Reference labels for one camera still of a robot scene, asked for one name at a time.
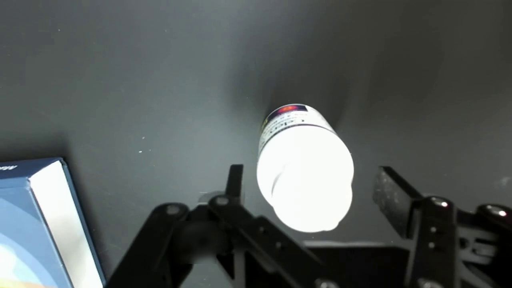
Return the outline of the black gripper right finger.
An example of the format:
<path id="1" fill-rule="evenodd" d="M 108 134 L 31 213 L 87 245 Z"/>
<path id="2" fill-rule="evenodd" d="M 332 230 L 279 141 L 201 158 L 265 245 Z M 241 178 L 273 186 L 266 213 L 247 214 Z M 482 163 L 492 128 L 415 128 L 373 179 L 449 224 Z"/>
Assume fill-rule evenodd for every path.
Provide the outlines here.
<path id="1" fill-rule="evenodd" d="M 512 208 L 458 208 L 425 195 L 391 166 L 381 166 L 373 202 L 412 242 L 407 288 L 512 288 Z"/>

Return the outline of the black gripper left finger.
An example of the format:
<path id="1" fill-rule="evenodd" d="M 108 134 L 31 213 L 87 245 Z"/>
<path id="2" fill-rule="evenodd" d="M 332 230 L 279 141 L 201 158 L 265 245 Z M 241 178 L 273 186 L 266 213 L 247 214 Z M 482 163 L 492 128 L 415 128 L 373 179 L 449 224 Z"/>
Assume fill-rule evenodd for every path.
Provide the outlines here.
<path id="1" fill-rule="evenodd" d="M 205 258 L 220 262 L 234 288 L 343 288 L 311 250 L 241 203 L 242 179 L 244 166 L 233 165 L 226 190 L 207 205 L 154 208 L 106 288 L 181 288 Z"/>

